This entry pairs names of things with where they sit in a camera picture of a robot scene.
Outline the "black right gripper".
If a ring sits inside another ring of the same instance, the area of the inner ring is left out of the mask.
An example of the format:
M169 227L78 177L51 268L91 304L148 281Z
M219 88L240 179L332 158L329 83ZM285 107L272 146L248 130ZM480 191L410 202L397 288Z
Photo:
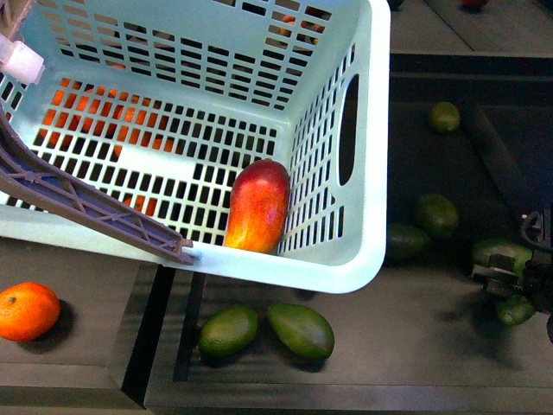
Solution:
M522 295L535 309L552 313L552 212L544 210L527 214L522 221L520 234L532 250L526 262L523 277L512 272L512 259L493 255L490 266L473 265L470 278L482 284L483 291L496 297Z

